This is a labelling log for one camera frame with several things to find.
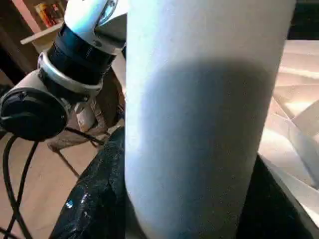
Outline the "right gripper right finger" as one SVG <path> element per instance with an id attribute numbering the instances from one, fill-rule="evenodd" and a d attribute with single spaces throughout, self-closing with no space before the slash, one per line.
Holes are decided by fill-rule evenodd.
<path id="1" fill-rule="evenodd" d="M 319 229 L 260 156 L 237 229 L 239 239 L 317 239 Z"/>

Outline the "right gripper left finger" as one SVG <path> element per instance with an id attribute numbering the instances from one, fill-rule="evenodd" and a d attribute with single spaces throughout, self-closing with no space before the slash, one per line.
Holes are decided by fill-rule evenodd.
<path id="1" fill-rule="evenodd" d="M 126 225 L 125 129 L 117 128 L 80 175 L 51 239 L 123 239 Z"/>

